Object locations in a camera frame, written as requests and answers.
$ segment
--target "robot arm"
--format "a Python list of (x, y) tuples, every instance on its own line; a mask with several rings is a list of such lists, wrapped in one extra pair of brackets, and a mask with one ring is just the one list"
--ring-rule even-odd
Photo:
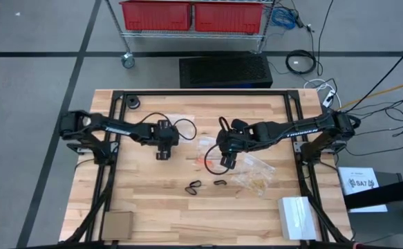
[(220, 118), (222, 129), (216, 138), (222, 156), (220, 164), (234, 169), (237, 153), (267, 149), (284, 138), (322, 131), (315, 141), (301, 146), (303, 160), (316, 160), (316, 155), (334, 141), (348, 140), (354, 136), (354, 130), (360, 123), (358, 118), (332, 110), (315, 118), (281, 124), (276, 122), (247, 124), (235, 119), (232, 128), (224, 118)]
[(80, 144), (68, 144), (77, 153), (90, 149), (94, 153), (96, 164), (109, 164), (113, 159), (114, 148), (110, 142), (98, 140), (94, 131), (108, 131), (128, 136), (141, 145), (157, 146), (157, 160), (167, 160), (171, 156), (171, 147), (178, 145), (179, 133), (168, 120), (159, 120), (157, 124), (140, 122), (131, 124), (114, 120), (100, 113), (69, 111), (60, 121), (60, 136), (63, 140), (78, 140)]

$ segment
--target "floor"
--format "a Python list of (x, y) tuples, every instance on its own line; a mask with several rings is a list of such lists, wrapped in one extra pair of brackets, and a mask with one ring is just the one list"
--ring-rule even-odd
[[(121, 19), (118, 1), (111, 2)], [(296, 2), (303, 21), (315, 30), (315, 50), (329, 3), (330, 0)], [(291, 6), (288, 0), (283, 4)], [(268, 34), (282, 32), (280, 27), (271, 26)], [(132, 39), (130, 46), (136, 65), (126, 70), (119, 58), (124, 47), (101, 0), (0, 0), (0, 248), (17, 245), (39, 177), (33, 201), (40, 201), (38, 213), (29, 217), (25, 225), (30, 228), (33, 224), (32, 233), (26, 236), (28, 245), (58, 240), (72, 183), (72, 166), (77, 160), (55, 135), (60, 111), (88, 110), (95, 89), (178, 88), (179, 56), (197, 55), (192, 51), (253, 50), (256, 42), (139, 38)], [(286, 52), (294, 49), (311, 49), (304, 30), (296, 28), (272, 35), (265, 46), (266, 55), (280, 72), (286, 72)], [(335, 1), (321, 50), (321, 77), (336, 79), (342, 102), (362, 97), (402, 55), (403, 0)], [(273, 70), (272, 76), (273, 88), (303, 87), (304, 80), (295, 75), (280, 75)], [(308, 80), (315, 77), (315, 73), (305, 76)], [(403, 84), (403, 61), (378, 90), (398, 84)], [(364, 104), (402, 98), (400, 89)], [(359, 130), (401, 125), (380, 113), (365, 119)], [(349, 143), (349, 149), (356, 154), (401, 146), (403, 135), (393, 138), (392, 132), (355, 137)], [(351, 156), (343, 151), (339, 166), (373, 167), (403, 175), (403, 149), (370, 156)], [(357, 233), (356, 240), (370, 241), (380, 236), (374, 232)], [(372, 244), (403, 248), (403, 236)]]

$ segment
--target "plastic bag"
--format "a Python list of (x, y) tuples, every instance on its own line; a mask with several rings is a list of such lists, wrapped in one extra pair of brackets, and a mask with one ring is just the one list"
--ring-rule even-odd
[(264, 195), (275, 173), (275, 168), (250, 154), (245, 155), (243, 162), (237, 162), (235, 170), (239, 174), (232, 181), (259, 196)]
[[(196, 158), (194, 161), (194, 165), (204, 167), (204, 157), (206, 155), (206, 152), (215, 144), (216, 144), (215, 138), (201, 136), (198, 139), (198, 146), (196, 148)], [(224, 170), (224, 167), (220, 165), (220, 160), (221, 160), (221, 151), (218, 147), (215, 147), (213, 150), (209, 152), (209, 155), (207, 155), (206, 164), (212, 170), (216, 169)]]
[[(191, 120), (192, 122), (195, 120), (195, 117), (193, 115), (181, 115), (181, 114), (166, 114), (166, 116), (169, 118), (171, 123), (174, 125), (177, 120), (180, 120), (182, 118)], [(186, 120), (181, 120), (176, 124), (178, 128), (178, 132), (183, 135), (186, 138), (193, 138), (195, 134), (195, 128), (192, 123), (187, 122)], [(191, 143), (192, 140), (187, 140), (180, 136), (180, 142), (184, 143)]]

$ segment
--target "red bin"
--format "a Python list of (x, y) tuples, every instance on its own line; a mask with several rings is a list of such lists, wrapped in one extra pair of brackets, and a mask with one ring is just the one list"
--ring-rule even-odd
[(195, 30), (259, 33), (263, 4), (195, 3)]
[(127, 30), (189, 30), (190, 5), (181, 2), (120, 2)]

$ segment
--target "wooden table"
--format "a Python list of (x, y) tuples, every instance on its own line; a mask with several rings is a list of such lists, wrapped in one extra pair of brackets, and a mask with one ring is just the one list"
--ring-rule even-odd
[[(321, 114), (317, 92), (312, 89), (298, 91), (304, 118)], [(107, 116), (112, 92), (97, 90), (91, 112)], [(125, 121), (138, 122), (154, 111), (194, 116), (198, 127), (197, 138), (215, 138), (220, 129), (219, 116), (224, 116), (229, 122), (233, 118), (248, 123), (287, 122), (281, 96), (141, 95), (139, 98), (140, 108), (128, 110)], [(148, 122), (158, 119), (162, 118), (152, 116)], [(103, 133), (97, 133), (97, 136), (102, 139)], [(156, 147), (140, 146), (129, 137), (122, 137), (111, 210), (133, 211), (135, 215), (132, 240), (121, 241), (120, 244), (298, 245), (298, 241), (288, 241), (282, 237), (277, 205), (277, 201), (284, 196), (300, 195), (292, 142), (285, 139), (269, 149), (251, 153), (276, 168), (272, 183), (260, 198), (230, 180), (236, 171), (215, 176), (208, 173), (204, 166), (194, 164), (197, 138), (191, 143), (181, 142), (173, 147), (170, 160), (158, 161), (155, 159)], [(89, 158), (92, 155), (80, 156), (79, 161)], [(323, 155), (322, 160), (334, 164), (330, 155)], [(325, 212), (341, 232), (351, 238), (336, 171), (323, 165), (316, 165), (315, 170)], [(97, 166), (92, 162), (77, 168), (60, 240), (72, 235), (88, 213), (96, 174)], [(218, 179), (226, 180), (227, 186), (215, 186), (213, 181)], [(195, 180), (202, 181), (203, 186), (198, 190), (198, 195), (188, 195), (184, 188)], [(98, 238), (100, 222), (101, 214), (96, 218), (93, 240)]]

